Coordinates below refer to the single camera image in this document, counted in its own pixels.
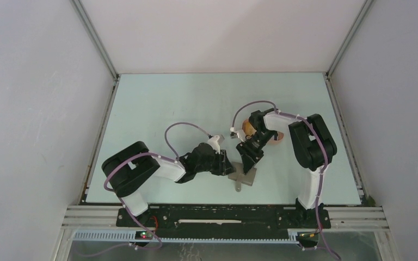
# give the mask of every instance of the light blue table surface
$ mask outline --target light blue table surface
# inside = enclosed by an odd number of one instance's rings
[[[174,157],[164,142],[165,129],[174,122],[194,123],[211,134],[222,134],[222,148],[231,161],[241,162],[235,149],[239,140],[229,137],[236,110],[248,102],[270,100],[281,111],[323,116],[337,144],[337,155],[327,172],[325,204],[360,204],[351,167],[337,120],[321,73],[184,73],[123,74],[121,76],[98,160],[91,179],[87,202],[119,202],[103,189],[102,163],[136,141],[143,141],[151,152]],[[251,112],[270,108],[254,104],[238,116],[240,128]],[[207,137],[191,126],[179,125],[169,131],[169,141],[182,155]],[[227,177],[199,173],[194,180],[176,184],[151,177],[140,188],[150,203],[213,204],[294,204],[300,190],[301,175],[306,173],[297,162],[287,133],[278,145],[267,145],[265,156],[257,164],[252,187],[235,191],[235,182]]]

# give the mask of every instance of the wire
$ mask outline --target wire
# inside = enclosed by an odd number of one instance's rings
[[[318,134],[316,134],[315,130],[313,129],[312,124],[310,124],[305,118],[303,118],[301,116],[298,116],[298,115],[293,115],[293,114],[289,114],[289,113],[282,113],[282,112],[280,112],[279,115],[284,116],[284,117],[293,118],[293,119],[297,118],[297,119],[303,121],[305,123],[305,125],[307,125],[307,127],[310,129],[311,133],[313,134],[313,136],[316,139],[316,142],[318,143],[319,148],[321,149],[321,152],[323,153],[324,165],[319,170],[319,185],[318,185],[318,192],[316,194],[316,199],[315,199],[316,222],[318,223],[318,230],[319,230],[319,233],[321,234],[321,237],[323,238],[323,243],[325,245],[325,249],[329,252],[329,254],[335,260],[342,260],[342,258],[339,256],[339,254],[337,254],[334,250],[332,250],[332,248],[328,245],[328,242],[326,241],[326,238],[324,237],[323,226],[322,226],[321,221],[319,219],[319,212],[318,212],[319,197],[321,197],[321,192],[323,190],[324,171],[326,170],[326,168],[328,167],[328,164],[329,164],[328,155],[326,154],[326,150],[324,149],[323,142],[321,142],[321,139],[318,137]]]
[[[129,162],[131,162],[131,161],[133,161],[133,160],[135,160],[135,159],[138,159],[138,158],[140,158],[140,157],[144,157],[144,156],[153,156],[153,157],[160,157],[160,158],[162,158],[162,159],[164,159],[164,160],[167,160],[167,161],[170,161],[170,162],[174,162],[174,160],[173,159],[171,159],[171,158],[168,158],[168,157],[165,157],[165,156],[161,156],[161,155],[158,155],[158,154],[156,154],[156,153],[153,153],[153,152],[145,152],[145,153],[141,153],[141,154],[137,154],[137,155],[134,155],[134,156],[132,156],[132,157],[130,157],[130,158],[128,158],[128,159],[126,159],[126,160],[124,160],[124,162],[122,162],[121,164],[119,164],[109,175],[108,175],[108,177],[107,177],[107,179],[105,180],[105,182],[103,183],[103,188],[104,189],[106,189],[106,190],[108,190],[108,191],[114,191],[113,189],[110,189],[109,187],[108,187],[108,182],[111,180],[111,178],[116,174],[116,172],[118,172],[122,167],[124,167],[125,165],[127,165]]]
[[[167,144],[167,146],[169,146],[170,150],[172,150],[172,152],[175,154],[175,157],[176,157],[177,160],[179,160],[179,154],[177,153],[177,151],[175,151],[175,149],[172,147],[172,145],[169,143],[169,140],[167,139],[167,132],[175,125],[190,125],[190,126],[195,127],[196,129],[202,131],[209,138],[212,137],[212,135],[210,135],[209,132],[205,131],[203,128],[201,128],[198,125],[195,125],[193,123],[189,123],[189,122],[176,122],[176,123],[172,124],[171,126],[167,127],[167,129],[164,132],[164,140],[166,141],[166,144]]]
[[[155,224],[156,224],[155,231],[157,231],[158,230],[158,219],[156,218],[156,216],[153,216],[152,218],[155,220]]]
[[[248,104],[246,104],[246,105],[244,105],[243,107],[241,107],[241,108],[239,108],[239,109],[238,109],[238,111],[235,113],[235,116],[233,117],[233,121],[231,122],[231,127],[232,127],[232,128],[234,128],[234,127],[235,127],[236,116],[238,116],[238,113],[239,113],[242,109],[246,108],[246,107],[247,107],[247,106],[249,106],[249,105],[256,104],[256,103],[269,103],[269,104],[273,105],[273,108],[274,108],[274,110],[275,110],[275,111],[278,111],[278,109],[276,108],[276,104],[275,104],[275,103],[273,103],[273,102],[271,102],[271,101],[264,101],[264,100],[260,100],[260,101],[253,101],[253,102],[250,102],[250,103],[248,103]]]
[[[148,233],[150,233],[154,238],[156,238],[156,240],[158,240],[159,242],[159,246],[154,246],[154,247],[143,247],[143,246],[135,246],[136,248],[140,248],[140,249],[145,249],[145,250],[156,250],[159,249],[163,246],[163,241],[161,241],[161,238],[159,238],[153,231],[149,230],[147,227],[145,227],[144,225],[142,225],[142,223],[140,223],[140,221],[137,220],[137,218],[132,214],[131,210],[126,206],[126,204],[124,203],[124,201],[122,201],[122,199],[119,199],[121,201],[121,203],[123,204],[124,208],[126,209],[126,211],[129,213],[129,215],[131,216],[132,220],[141,228],[143,228],[145,231],[147,231]]]

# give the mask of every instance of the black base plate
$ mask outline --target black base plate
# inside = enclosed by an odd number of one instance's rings
[[[119,209],[118,227],[138,227],[126,209]],[[316,229],[315,222],[297,222],[297,210],[291,205],[191,205],[151,204],[137,218],[146,227],[156,226],[164,238],[197,239],[284,239],[288,228]],[[179,220],[240,220],[241,223],[179,223]],[[327,210],[320,208],[323,228],[330,228]]]

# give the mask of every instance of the white wall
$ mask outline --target white wall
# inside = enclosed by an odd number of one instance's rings
[[[115,68],[326,71],[364,0],[83,1]]]
[[[68,0],[0,1],[0,260],[48,260],[113,80]]]
[[[418,1],[377,0],[333,83],[399,253],[418,260]]]

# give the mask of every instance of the purple cable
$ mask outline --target purple cable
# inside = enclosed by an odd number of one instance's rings
[[[103,183],[103,188],[104,189],[106,189],[106,190],[108,190],[108,191],[114,191],[113,189],[110,189],[109,187],[108,187],[108,182],[110,181],[110,179],[116,174],[116,172],[118,172],[122,167],[124,167],[125,165],[127,165],[129,162],[131,162],[131,161],[133,161],[133,160],[135,160],[135,159],[138,159],[138,158],[140,158],[140,157],[144,157],[144,156],[154,156],[154,157],[161,157],[162,159],[164,159],[164,160],[167,160],[167,161],[170,161],[170,162],[174,162],[174,160],[173,159],[171,159],[171,158],[168,158],[168,157],[165,157],[165,156],[161,156],[161,155],[158,155],[158,154],[156,154],[156,153],[153,153],[153,152],[145,152],[145,153],[141,153],[141,154],[137,154],[137,155],[135,155],[135,156],[132,156],[132,157],[130,157],[130,158],[128,158],[128,159],[126,159],[126,160],[124,160],[124,162],[123,163],[121,163],[121,164],[119,164],[109,175],[108,175],[108,177],[107,177],[107,179],[105,180],[105,182]]]
[[[204,132],[204,134],[206,134],[207,136],[211,137],[211,135],[207,131],[205,131],[204,129],[202,129],[198,125],[195,125],[195,124],[189,123],[189,122],[176,122],[176,123],[172,124],[171,126],[167,127],[167,129],[164,132],[164,140],[166,141],[167,146],[169,146],[169,148],[175,154],[175,157],[176,157],[177,160],[179,160],[179,154],[175,151],[175,149],[171,146],[171,144],[169,143],[169,140],[167,139],[167,132],[175,125],[190,125],[190,126],[195,127],[196,129]]]
[[[319,197],[321,196],[321,191],[323,190],[323,176],[324,176],[324,170],[328,167],[328,156],[326,154],[326,150],[324,149],[323,146],[323,142],[321,142],[321,140],[319,139],[318,135],[316,134],[315,130],[313,129],[313,126],[303,117],[300,116],[296,116],[293,114],[289,114],[289,113],[279,113],[279,115],[282,115],[284,117],[289,117],[292,119],[299,119],[301,121],[303,121],[305,123],[305,125],[307,125],[307,127],[310,129],[311,133],[313,134],[313,136],[316,139],[316,142],[318,143],[319,148],[321,149],[321,152],[324,155],[324,165],[323,167],[319,170],[319,184],[318,184],[318,192],[316,194],[316,199],[315,199],[315,215],[316,215],[316,221],[318,223],[318,229],[319,229],[319,233],[321,234],[321,237],[323,238],[323,243],[325,245],[326,250],[329,252],[329,254],[336,260],[342,260],[342,258],[334,251],[332,250],[332,248],[328,245],[328,242],[326,241],[326,238],[324,237],[323,234],[323,226],[321,225],[321,222],[319,220],[319,213],[318,213],[318,202],[319,202]]]
[[[260,100],[260,101],[250,102],[250,103],[248,103],[248,104],[246,104],[246,105],[244,105],[243,107],[241,107],[241,108],[239,108],[239,109],[238,109],[238,111],[235,113],[235,117],[233,117],[233,121],[231,122],[231,127],[233,127],[233,128],[235,127],[236,116],[238,116],[238,113],[239,113],[242,109],[246,108],[246,107],[247,107],[247,106],[249,106],[249,105],[256,104],[256,103],[269,103],[269,104],[273,105],[273,108],[275,109],[275,111],[278,111],[278,109],[276,108],[276,104],[275,104],[275,103],[273,103],[273,102],[271,102],[271,101],[264,101],[264,100]]]
[[[144,250],[156,250],[159,249],[163,246],[163,241],[161,241],[161,238],[159,238],[153,231],[149,230],[147,227],[145,227],[144,225],[142,225],[142,223],[140,223],[140,221],[138,221],[136,219],[136,217],[132,214],[131,210],[126,207],[126,204],[124,204],[124,201],[122,201],[122,199],[119,199],[121,201],[121,203],[123,204],[124,208],[126,209],[126,211],[129,213],[129,215],[131,216],[132,220],[141,228],[143,228],[145,231],[147,231],[148,233],[150,233],[151,235],[153,235],[154,238],[156,238],[156,240],[158,240],[159,242],[159,246],[154,246],[154,247],[142,247],[142,246],[137,246],[135,245],[136,248],[140,248],[140,249],[144,249]]]

